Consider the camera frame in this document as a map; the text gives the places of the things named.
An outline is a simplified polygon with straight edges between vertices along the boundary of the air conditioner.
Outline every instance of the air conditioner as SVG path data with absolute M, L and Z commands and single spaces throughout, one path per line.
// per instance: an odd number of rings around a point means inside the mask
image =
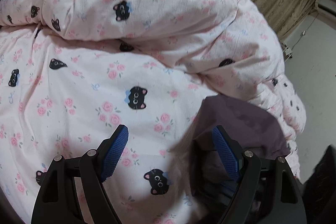
M 316 0 L 315 9 L 320 15 L 336 22 L 336 3 L 331 0 Z

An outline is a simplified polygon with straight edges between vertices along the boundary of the bed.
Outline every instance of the bed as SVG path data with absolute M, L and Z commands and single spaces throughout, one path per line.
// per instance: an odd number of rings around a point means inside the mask
M 299 177 L 305 108 L 251 0 L 1 0 L 0 25 L 0 186 L 25 223 L 53 157 L 81 156 L 121 123 L 129 141 L 104 187 L 123 223 L 200 219 L 190 127 L 218 93 L 278 119 Z M 157 169 L 173 183 L 164 195 L 146 179 Z

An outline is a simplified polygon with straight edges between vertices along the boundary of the crumpled blanket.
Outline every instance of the crumpled blanket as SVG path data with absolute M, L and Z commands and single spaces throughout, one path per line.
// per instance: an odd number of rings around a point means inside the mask
M 284 75 L 276 34 L 251 0 L 1 0 L 0 25 L 41 22 L 64 39 L 121 38 L 168 67 L 279 121 L 299 176 L 295 138 L 306 113 Z

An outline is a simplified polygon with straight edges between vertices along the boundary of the metal screw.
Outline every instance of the metal screw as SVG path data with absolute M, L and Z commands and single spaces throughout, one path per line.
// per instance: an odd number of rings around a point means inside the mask
M 54 157 L 54 161 L 60 161 L 62 159 L 62 156 L 61 155 L 56 155 Z
M 87 155 L 90 156 L 90 157 L 92 157 L 92 156 L 94 156 L 96 153 L 97 153 L 96 150 L 91 149 L 91 150 L 88 151 Z
M 278 161 L 280 161 L 281 163 L 285 163 L 285 162 L 286 162 L 286 160 L 285 160 L 284 157 L 279 157 L 279 158 L 278 158 Z
M 246 151 L 244 152 L 244 154 L 245 154 L 246 157 L 249 157 L 249 158 L 252 158 L 252 157 L 253 157 L 253 152 L 250 151 L 250 150 L 246 150 Z

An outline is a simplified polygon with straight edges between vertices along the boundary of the black cat face print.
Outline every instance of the black cat face print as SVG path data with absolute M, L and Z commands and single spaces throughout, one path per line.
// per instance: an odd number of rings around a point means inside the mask
M 129 18 L 129 7 L 126 1 L 122 1 L 113 7 L 115 10 L 116 21 L 127 20 Z
M 226 66 L 226 65 L 229 65 L 229 64 L 232 64 L 234 63 L 234 61 L 231 59 L 231 58 L 227 58 L 227 59 L 224 59 L 218 67 L 222 67 L 222 66 Z
M 36 182 L 38 185 L 42 186 L 45 174 L 46 173 L 43 173 L 42 171 L 36 171 Z
M 273 86 L 276 86 L 277 84 L 278 84 L 278 80 L 277 79 L 272 79 L 272 84 L 273 84 Z
M 58 31 L 58 32 L 60 32 L 61 31 L 61 28 L 60 28 L 60 26 L 59 26 L 59 20 L 58 19 L 56 19 L 56 20 L 51 20 L 51 24 L 52 24 L 52 26 L 54 27 L 54 29 L 56 30 L 56 31 Z
M 37 16 L 37 11 L 39 11 L 40 8 L 36 7 L 36 6 L 32 6 L 31 7 L 31 13 L 30 13 L 30 16 L 31 18 L 34 18 L 35 16 Z
M 134 86 L 131 90 L 126 91 L 126 98 L 125 102 L 131 109 L 138 110 L 138 109 L 145 109 L 145 95 L 147 94 L 147 90 L 139 87 Z
M 10 15 L 7 16 L 7 19 L 8 19 L 8 21 L 9 21 L 11 24 L 13 24 L 13 22 L 12 22 L 12 18 L 11 18 Z
M 162 172 L 160 169 L 152 169 L 148 173 L 144 174 L 143 178 L 148 180 L 152 189 L 152 195 L 164 195 L 168 192 L 169 185 L 172 185 L 172 181 L 168 178 L 167 172 Z
M 57 70 L 63 67 L 67 67 L 67 64 L 54 58 L 50 60 L 49 68 Z
M 121 52 L 130 52 L 130 51 L 134 50 L 134 47 L 125 43 L 125 42 L 122 42 L 120 44 L 119 49 L 120 49 Z
M 19 69 L 12 70 L 12 75 L 10 76 L 8 85 L 11 87 L 19 85 L 19 78 L 20 78 Z

